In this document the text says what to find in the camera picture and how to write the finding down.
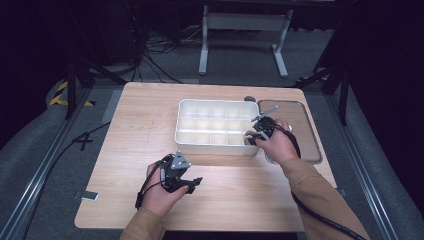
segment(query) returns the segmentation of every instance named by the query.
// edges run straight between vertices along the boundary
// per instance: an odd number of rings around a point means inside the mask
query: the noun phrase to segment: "white plastic container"
[[[256,155],[257,146],[245,145],[253,130],[258,105],[246,101],[184,99],[178,110],[175,142],[184,154]]]

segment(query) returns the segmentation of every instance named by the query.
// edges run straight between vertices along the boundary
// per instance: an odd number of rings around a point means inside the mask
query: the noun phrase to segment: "hazard tape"
[[[60,86],[57,88],[56,93],[54,94],[52,100],[50,100],[50,105],[68,106],[68,101],[60,99],[60,96],[65,91],[67,86],[68,86],[68,81],[63,80],[62,84],[60,84]],[[84,106],[86,107],[94,107],[95,105],[96,105],[96,101],[86,101],[84,103]]]

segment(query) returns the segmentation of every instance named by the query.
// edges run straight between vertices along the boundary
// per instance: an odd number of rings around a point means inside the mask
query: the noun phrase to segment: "person's right hand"
[[[281,119],[276,119],[276,123],[289,131],[289,124]],[[298,159],[296,149],[290,139],[280,130],[274,129],[269,140],[256,139],[256,145],[265,151],[273,161],[282,164],[289,159]]]

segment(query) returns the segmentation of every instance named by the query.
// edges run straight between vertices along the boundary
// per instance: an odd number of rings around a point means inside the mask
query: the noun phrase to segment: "tan sleeve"
[[[281,165],[292,192],[309,209],[370,239],[343,197],[310,164],[292,159]],[[352,239],[299,209],[308,239]]]
[[[151,211],[140,208],[125,227],[121,240],[160,240],[165,234],[162,218]]]

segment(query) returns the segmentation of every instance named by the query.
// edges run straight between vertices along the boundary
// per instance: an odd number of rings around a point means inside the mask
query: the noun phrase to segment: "light wood tabletop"
[[[299,89],[128,83],[124,87],[104,140],[87,191],[97,201],[82,200],[75,218],[79,228],[123,229],[136,209],[147,166],[178,150],[174,140],[179,102],[183,99],[298,101],[305,106],[322,161],[317,170],[336,183]],[[278,165],[256,156],[185,154],[192,167],[183,179],[203,177],[165,218],[168,230],[186,231],[303,231],[287,179]]]

